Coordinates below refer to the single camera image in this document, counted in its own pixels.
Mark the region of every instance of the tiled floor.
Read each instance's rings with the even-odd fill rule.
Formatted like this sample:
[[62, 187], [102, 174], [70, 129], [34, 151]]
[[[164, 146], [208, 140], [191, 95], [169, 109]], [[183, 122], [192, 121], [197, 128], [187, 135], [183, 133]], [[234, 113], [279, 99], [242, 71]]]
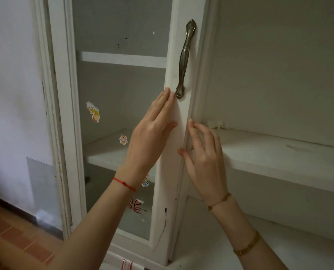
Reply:
[[0, 269], [46, 269], [63, 242], [0, 207]]

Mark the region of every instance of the gold bangle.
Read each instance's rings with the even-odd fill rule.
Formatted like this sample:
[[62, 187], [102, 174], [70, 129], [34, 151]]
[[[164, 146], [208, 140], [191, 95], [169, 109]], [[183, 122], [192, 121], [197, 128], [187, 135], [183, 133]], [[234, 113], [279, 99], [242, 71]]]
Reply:
[[230, 194], [229, 192], [227, 192], [226, 196], [224, 196], [222, 200], [220, 200], [219, 202], [217, 202], [217, 203], [215, 203], [215, 204], [213, 204], [213, 205], [208, 206], [208, 210], [211, 211], [212, 208], [213, 208], [216, 204], [219, 204], [219, 203], [222, 203], [222, 202], [226, 201], [227, 198], [228, 198], [229, 196], [231, 196], [231, 194]]
[[256, 243], [258, 243], [258, 241], [259, 241], [260, 239], [261, 239], [261, 234], [260, 234], [258, 231], [256, 231], [256, 235], [255, 235], [255, 237], [254, 237], [253, 240], [249, 243], [249, 245], [247, 245], [247, 247], [246, 247], [245, 249], [242, 249], [242, 250], [239, 250], [239, 251], [233, 249], [233, 252], [234, 252], [238, 257], [240, 257], [240, 256], [246, 254], [247, 252], [249, 252], [249, 251], [256, 245]]

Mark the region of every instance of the cabinet handle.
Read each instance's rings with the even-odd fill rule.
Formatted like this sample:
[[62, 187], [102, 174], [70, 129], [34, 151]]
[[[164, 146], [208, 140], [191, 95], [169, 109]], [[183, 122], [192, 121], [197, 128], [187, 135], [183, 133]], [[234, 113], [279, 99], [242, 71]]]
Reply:
[[185, 87], [183, 86], [183, 81], [185, 79], [187, 69], [189, 47], [191, 45], [191, 39], [194, 35], [196, 27], [196, 22], [193, 19], [189, 21], [186, 25], [186, 40], [180, 56], [180, 65], [178, 69], [178, 86], [175, 93], [178, 99], [181, 99], [185, 95]]

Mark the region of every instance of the cabinet door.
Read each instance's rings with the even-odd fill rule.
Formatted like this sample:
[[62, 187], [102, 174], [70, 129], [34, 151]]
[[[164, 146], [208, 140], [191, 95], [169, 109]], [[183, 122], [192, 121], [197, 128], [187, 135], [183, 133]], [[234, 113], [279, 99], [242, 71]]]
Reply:
[[209, 0], [48, 0], [73, 227], [123, 163], [134, 127], [165, 86], [175, 90], [186, 40], [196, 30], [178, 122], [127, 207], [110, 251], [167, 264]]

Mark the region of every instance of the glass pane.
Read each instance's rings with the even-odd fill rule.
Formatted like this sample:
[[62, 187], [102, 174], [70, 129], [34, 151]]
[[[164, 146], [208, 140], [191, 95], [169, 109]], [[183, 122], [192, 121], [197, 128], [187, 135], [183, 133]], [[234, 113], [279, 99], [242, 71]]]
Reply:
[[[133, 129], [163, 90], [172, 0], [72, 2], [90, 210], [123, 163]], [[147, 240], [155, 170], [149, 172], [148, 186], [133, 196], [119, 225]]]

